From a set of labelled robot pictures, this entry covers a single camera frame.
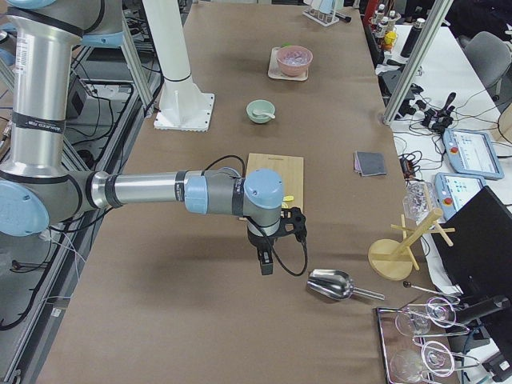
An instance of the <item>metal scoop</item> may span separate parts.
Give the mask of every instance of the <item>metal scoop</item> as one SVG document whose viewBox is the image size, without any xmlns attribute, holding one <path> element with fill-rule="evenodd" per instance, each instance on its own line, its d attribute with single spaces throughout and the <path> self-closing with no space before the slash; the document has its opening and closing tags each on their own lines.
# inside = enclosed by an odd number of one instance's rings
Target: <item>metal scoop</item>
<svg viewBox="0 0 512 384">
<path fill-rule="evenodd" d="M 383 294 L 356 288 L 354 280 L 342 270 L 313 270 L 307 279 L 307 286 L 333 300 L 345 300 L 352 294 L 376 300 L 385 299 Z"/>
</svg>

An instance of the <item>wooden cutting board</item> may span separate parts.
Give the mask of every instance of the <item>wooden cutting board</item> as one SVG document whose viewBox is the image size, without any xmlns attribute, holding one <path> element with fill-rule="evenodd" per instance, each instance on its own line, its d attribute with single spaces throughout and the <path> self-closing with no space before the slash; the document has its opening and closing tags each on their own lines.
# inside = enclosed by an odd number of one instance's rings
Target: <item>wooden cutting board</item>
<svg viewBox="0 0 512 384">
<path fill-rule="evenodd" d="M 304 212 L 304 158 L 280 154 L 249 154 L 247 174 L 259 168 L 275 170 L 281 175 L 285 196 L 293 196 L 286 202 L 289 208 L 296 206 Z"/>
</svg>

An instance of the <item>wooden base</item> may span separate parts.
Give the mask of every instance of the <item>wooden base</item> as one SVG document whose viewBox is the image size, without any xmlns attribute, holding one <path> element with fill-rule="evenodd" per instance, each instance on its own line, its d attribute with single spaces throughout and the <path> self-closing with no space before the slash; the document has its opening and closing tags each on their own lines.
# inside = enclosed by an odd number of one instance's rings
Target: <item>wooden base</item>
<svg viewBox="0 0 512 384">
<path fill-rule="evenodd" d="M 413 263 L 406 252 L 391 257 L 391 254 L 400 245 L 395 240 L 384 238 L 374 242 L 368 250 L 368 261 L 371 267 L 389 280 L 403 280 L 413 270 Z"/>
</svg>

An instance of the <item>tablet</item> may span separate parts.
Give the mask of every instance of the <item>tablet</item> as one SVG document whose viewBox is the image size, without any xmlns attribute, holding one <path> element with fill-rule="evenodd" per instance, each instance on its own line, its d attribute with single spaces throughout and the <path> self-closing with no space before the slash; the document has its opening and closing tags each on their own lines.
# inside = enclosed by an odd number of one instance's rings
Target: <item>tablet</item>
<svg viewBox="0 0 512 384">
<path fill-rule="evenodd" d="M 486 185 L 483 176 L 471 174 L 435 175 L 434 186 L 445 220 L 449 220 Z"/>
<path fill-rule="evenodd" d="M 476 174 L 493 180 L 504 177 L 503 169 L 486 132 L 445 130 L 442 136 L 448 159 L 460 174 Z"/>
</svg>

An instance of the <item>monitor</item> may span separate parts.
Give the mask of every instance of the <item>monitor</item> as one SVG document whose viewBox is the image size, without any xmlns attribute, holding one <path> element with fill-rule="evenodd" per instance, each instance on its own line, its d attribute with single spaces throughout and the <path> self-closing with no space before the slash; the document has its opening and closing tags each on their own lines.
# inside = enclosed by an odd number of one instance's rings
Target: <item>monitor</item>
<svg viewBox="0 0 512 384">
<path fill-rule="evenodd" d="M 433 235 L 442 263 L 463 302 L 505 295 L 512 301 L 512 213 L 484 186 L 444 225 L 455 228 L 448 246 Z M 512 309 L 481 318 L 505 359 L 512 362 Z"/>
</svg>

